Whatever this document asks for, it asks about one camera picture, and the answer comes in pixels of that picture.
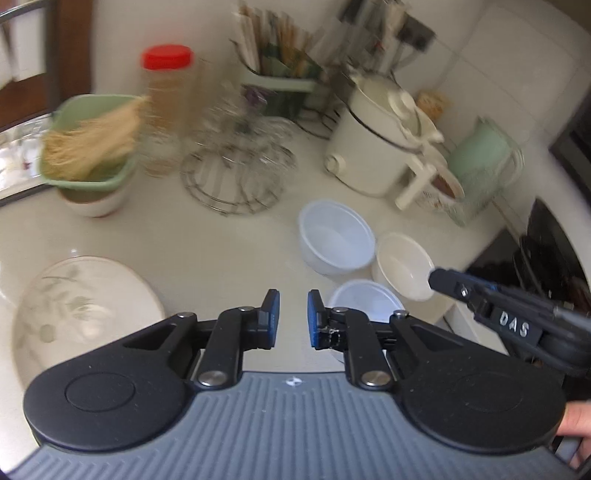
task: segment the utensil holder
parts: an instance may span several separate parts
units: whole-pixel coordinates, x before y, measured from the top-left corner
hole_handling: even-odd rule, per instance
[[[267,106],[262,112],[264,116],[281,116],[295,120],[308,95],[316,89],[317,79],[322,72],[322,68],[314,61],[308,57],[306,61],[306,78],[291,78],[287,77],[289,67],[278,59],[269,59],[269,67],[275,76],[260,75],[240,59],[236,79],[241,85],[263,90],[267,100]]]

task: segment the metal screw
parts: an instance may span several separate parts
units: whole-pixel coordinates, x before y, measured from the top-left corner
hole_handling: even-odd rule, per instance
[[[361,381],[368,387],[383,387],[392,380],[392,376],[381,370],[372,370],[361,375]]]
[[[392,315],[394,315],[397,320],[404,320],[410,314],[407,310],[394,310],[394,313]]]
[[[218,387],[226,382],[228,376],[219,370],[210,370],[199,375],[199,383],[206,387]]]

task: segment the wall tile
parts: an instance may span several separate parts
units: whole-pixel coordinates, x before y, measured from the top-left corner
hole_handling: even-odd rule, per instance
[[[440,90],[453,105],[438,126],[455,144],[472,132],[479,116],[490,116],[520,144],[529,139],[535,128],[535,119],[523,107],[462,59],[452,68]]]
[[[516,13],[536,30],[563,47],[575,60],[589,54],[591,35],[577,22],[543,0],[496,0]]]
[[[554,138],[564,129],[570,118],[578,110],[582,100],[589,93],[591,73],[580,68],[574,74],[563,94],[546,113],[544,129]]]
[[[436,40],[424,54],[397,71],[396,80],[412,95],[421,89],[435,88],[453,55],[449,48]]]
[[[410,14],[425,23],[437,38],[459,51],[482,15],[488,0],[408,0]]]
[[[486,11],[462,56],[538,120],[576,69],[575,60],[561,47],[497,5]]]

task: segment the white countertop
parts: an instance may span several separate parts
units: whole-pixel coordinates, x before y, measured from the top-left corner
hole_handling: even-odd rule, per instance
[[[22,386],[12,366],[11,325],[21,295],[33,278],[68,257],[97,255],[120,261],[141,275],[167,314],[193,311],[212,319],[231,307],[260,305],[269,288],[281,292],[277,343],[271,351],[247,352],[244,368],[263,371],[336,371],[343,365],[329,351],[310,347],[306,295],[318,288],[325,301],[351,277],[317,274],[301,259],[297,215],[308,202],[331,198],[362,215],[376,236],[400,231],[416,239],[441,267],[467,267],[503,227],[490,208],[468,228],[446,215],[413,205],[402,213],[386,200],[363,197],[324,172],[325,143],[301,134],[288,145],[300,170],[297,183],[271,210],[224,217],[206,209],[178,175],[152,179],[141,173],[122,209],[103,219],[77,216],[46,191],[0,209],[0,468],[10,470],[35,448],[22,414]],[[406,305],[435,322],[452,301],[435,295]]]

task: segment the human hand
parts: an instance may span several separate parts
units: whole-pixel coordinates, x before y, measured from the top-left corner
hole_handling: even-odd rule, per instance
[[[579,401],[567,403],[556,435],[583,438],[579,450],[570,462],[572,467],[578,468],[591,456],[591,403]]]

